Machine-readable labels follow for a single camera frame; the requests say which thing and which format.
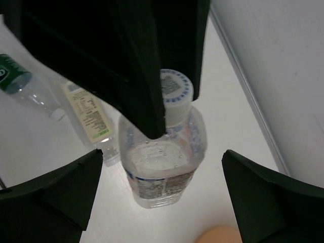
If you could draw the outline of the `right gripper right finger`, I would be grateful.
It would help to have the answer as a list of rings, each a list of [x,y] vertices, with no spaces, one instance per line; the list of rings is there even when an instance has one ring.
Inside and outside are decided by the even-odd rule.
[[[323,242],[323,188],[233,150],[222,168],[243,242]]]

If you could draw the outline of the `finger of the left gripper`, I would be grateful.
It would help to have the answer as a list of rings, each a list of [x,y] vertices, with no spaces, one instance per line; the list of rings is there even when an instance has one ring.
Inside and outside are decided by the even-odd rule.
[[[194,94],[193,100],[199,97],[201,69],[204,55],[204,41],[206,34],[206,27],[208,21],[208,14],[210,10],[210,1],[192,1],[192,15],[190,16],[191,23],[191,69],[190,79],[193,83]]]
[[[148,138],[165,133],[151,1],[3,1],[2,15],[36,60],[112,105]]]

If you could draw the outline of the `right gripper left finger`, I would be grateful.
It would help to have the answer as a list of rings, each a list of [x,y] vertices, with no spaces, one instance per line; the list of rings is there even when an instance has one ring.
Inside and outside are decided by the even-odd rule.
[[[90,220],[103,165],[95,149],[1,190],[1,242],[79,242]]]

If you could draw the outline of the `square clear bottle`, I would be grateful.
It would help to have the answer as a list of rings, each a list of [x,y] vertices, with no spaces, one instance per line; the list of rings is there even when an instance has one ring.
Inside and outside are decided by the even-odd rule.
[[[149,139],[127,118],[118,121],[121,164],[133,197],[146,209],[176,203],[205,157],[202,114],[192,105],[193,84],[173,69],[160,71],[166,132]]]

